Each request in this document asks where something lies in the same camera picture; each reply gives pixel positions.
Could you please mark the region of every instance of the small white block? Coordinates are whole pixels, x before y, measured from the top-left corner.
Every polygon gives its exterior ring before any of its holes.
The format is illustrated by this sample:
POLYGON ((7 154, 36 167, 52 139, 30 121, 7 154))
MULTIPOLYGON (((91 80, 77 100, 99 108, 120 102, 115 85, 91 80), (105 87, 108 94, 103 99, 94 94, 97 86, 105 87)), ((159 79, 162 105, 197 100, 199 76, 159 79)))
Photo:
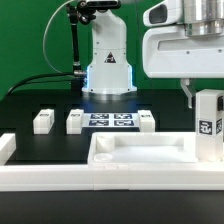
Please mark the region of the small white block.
POLYGON ((155 120, 150 110, 139 110, 140 132, 155 132, 155 120))
POLYGON ((54 124, 54 110, 41 110, 33 120, 34 134, 48 134, 54 124))
POLYGON ((67 134, 81 134, 84 110, 71 110, 67 121, 67 134))
POLYGON ((4 165, 16 149, 15 134, 4 134, 0 138, 0 165, 4 165))

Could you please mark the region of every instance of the green wall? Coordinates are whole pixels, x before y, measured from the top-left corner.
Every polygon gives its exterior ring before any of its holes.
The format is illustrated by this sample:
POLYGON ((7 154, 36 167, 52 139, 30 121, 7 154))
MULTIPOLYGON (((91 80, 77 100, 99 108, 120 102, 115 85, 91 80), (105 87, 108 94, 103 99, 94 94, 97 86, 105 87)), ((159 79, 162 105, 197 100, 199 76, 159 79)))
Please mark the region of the green wall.
MULTIPOLYGON (((42 39, 46 24, 63 0, 2 0, 0 7, 0 99, 10 86, 33 75, 54 73, 42 54, 42 39)), ((143 72, 141 58, 142 37, 148 29, 142 15, 159 0, 138 1, 139 26, 136 6, 125 4, 114 11, 128 27, 127 57, 134 67, 134 82, 138 88, 180 88, 176 79, 150 80, 143 72)), ((83 68, 92 57, 91 26, 79 25, 80 54, 83 68)), ((62 71, 72 69, 71 33, 68 18, 62 11, 54 20, 48 36, 47 52, 51 62, 62 71)), ((224 80, 197 80, 202 88, 224 89, 224 80)), ((29 88, 69 88, 69 83, 32 85, 29 88)))

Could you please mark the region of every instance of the white block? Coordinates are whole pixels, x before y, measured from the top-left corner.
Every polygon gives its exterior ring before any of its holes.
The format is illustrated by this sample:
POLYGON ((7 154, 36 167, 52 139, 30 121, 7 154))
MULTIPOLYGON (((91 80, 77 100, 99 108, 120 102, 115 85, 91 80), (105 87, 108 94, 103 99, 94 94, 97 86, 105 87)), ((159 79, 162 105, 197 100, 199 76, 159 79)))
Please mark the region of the white block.
POLYGON ((0 165, 4 165, 16 149, 15 134, 4 134, 0 138, 0 165))
POLYGON ((196 155, 199 160, 217 161, 223 156, 223 112, 218 111, 221 90, 196 94, 196 155))
POLYGON ((48 134, 54 124, 54 110, 41 110, 33 120, 34 134, 48 134))
POLYGON ((139 110, 140 132, 155 132, 155 120, 150 110, 139 110))
POLYGON ((84 110, 70 111, 66 121, 67 134, 81 134, 83 114, 84 110))

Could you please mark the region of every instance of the white plastic platform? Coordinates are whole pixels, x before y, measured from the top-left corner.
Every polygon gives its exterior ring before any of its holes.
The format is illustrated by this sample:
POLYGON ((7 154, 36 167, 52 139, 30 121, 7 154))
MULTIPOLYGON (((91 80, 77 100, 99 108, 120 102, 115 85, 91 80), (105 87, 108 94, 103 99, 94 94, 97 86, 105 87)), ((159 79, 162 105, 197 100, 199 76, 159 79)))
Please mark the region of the white plastic platform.
POLYGON ((95 133, 87 165, 2 165, 0 191, 224 190, 224 162, 198 161, 195 136, 95 133))

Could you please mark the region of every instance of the warning label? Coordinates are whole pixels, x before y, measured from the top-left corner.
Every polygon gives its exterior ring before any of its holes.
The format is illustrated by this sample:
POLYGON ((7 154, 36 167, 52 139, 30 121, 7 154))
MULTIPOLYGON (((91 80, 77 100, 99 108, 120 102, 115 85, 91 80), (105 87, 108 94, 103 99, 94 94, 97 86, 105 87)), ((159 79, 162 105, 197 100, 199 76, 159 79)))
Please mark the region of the warning label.
POLYGON ((104 63, 116 63, 113 54, 110 52, 104 63))

